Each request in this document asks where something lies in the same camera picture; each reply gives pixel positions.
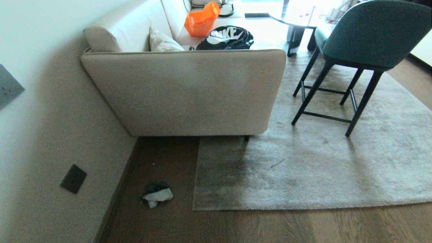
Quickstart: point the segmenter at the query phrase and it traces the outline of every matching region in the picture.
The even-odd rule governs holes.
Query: cloth on floor
[[[160,201],[171,200],[174,195],[165,182],[154,182],[146,185],[146,191],[141,196],[141,203],[146,200],[150,208],[155,208]]]

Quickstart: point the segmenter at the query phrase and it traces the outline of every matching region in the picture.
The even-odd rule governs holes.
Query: table
[[[316,10],[316,6],[303,4],[296,0],[284,0],[281,8],[271,11],[270,17],[284,24],[289,25],[286,41],[288,42],[288,57],[294,55],[300,46],[305,29],[313,29],[309,40],[308,50],[316,48],[315,29],[323,20],[321,14]]]

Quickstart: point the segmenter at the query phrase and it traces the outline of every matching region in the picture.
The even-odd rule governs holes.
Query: electrical outlet
[[[87,173],[85,171],[83,171],[76,165],[72,165],[72,167],[69,169],[69,171],[63,178],[63,181],[61,182],[60,186],[70,191],[71,193],[76,194],[78,193],[86,176]]]
[[[24,88],[18,81],[0,64],[0,109],[9,104]]]

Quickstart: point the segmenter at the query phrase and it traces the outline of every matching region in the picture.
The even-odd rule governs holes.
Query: area rug
[[[432,201],[432,111],[384,74],[350,137],[347,123],[302,115],[292,93],[311,54],[288,58],[268,130],[201,137],[194,211],[373,207]],[[324,62],[318,58],[311,85]],[[345,90],[355,69],[335,66],[323,88]],[[372,72],[355,87],[360,102]],[[351,119],[350,99],[318,91],[307,111]]]

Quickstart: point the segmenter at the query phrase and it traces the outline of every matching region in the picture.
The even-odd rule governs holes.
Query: chair back
[[[322,51],[331,58],[393,68],[432,28],[432,9],[399,0],[369,0],[342,16]]]

